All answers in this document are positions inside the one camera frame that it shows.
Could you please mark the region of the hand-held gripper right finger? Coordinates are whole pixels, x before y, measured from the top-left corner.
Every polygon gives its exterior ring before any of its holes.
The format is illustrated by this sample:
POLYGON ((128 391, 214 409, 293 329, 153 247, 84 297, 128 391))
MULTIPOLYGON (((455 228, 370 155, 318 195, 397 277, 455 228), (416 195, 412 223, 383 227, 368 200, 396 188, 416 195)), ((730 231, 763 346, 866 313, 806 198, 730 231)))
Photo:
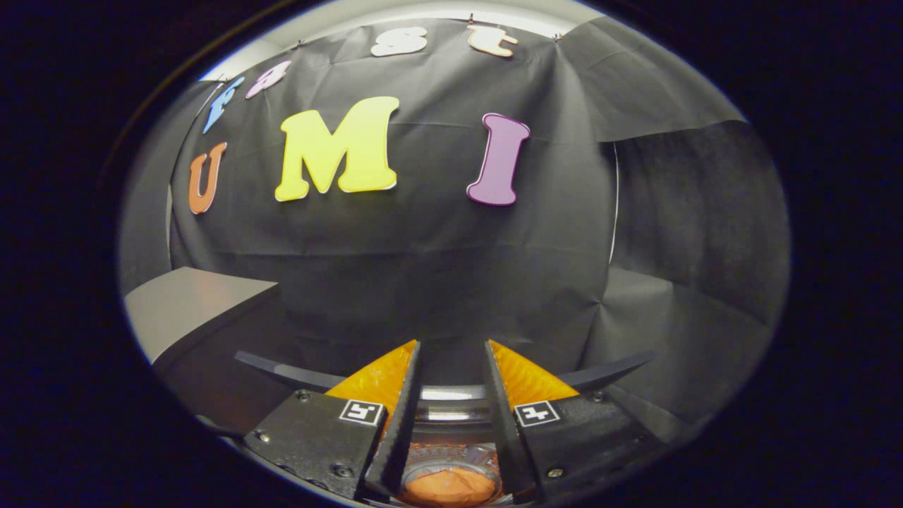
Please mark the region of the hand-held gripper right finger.
POLYGON ((516 504, 568 504, 626 480, 665 445, 616 401, 610 385, 651 361, 642 351, 575 373, 575 387, 515 393, 530 378, 516 374, 517 355, 485 341, 484 389, 503 491, 516 504))

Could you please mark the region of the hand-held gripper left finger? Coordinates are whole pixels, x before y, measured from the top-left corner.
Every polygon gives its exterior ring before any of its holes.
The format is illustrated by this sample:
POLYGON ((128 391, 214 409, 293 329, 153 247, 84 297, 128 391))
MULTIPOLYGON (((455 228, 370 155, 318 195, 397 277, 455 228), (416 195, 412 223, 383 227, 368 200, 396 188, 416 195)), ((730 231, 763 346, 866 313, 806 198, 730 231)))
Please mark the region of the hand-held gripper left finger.
POLYGON ((297 389, 246 434, 245 450, 329 500, 395 496, 422 387, 419 357, 412 340, 376 360, 375 388, 297 389))

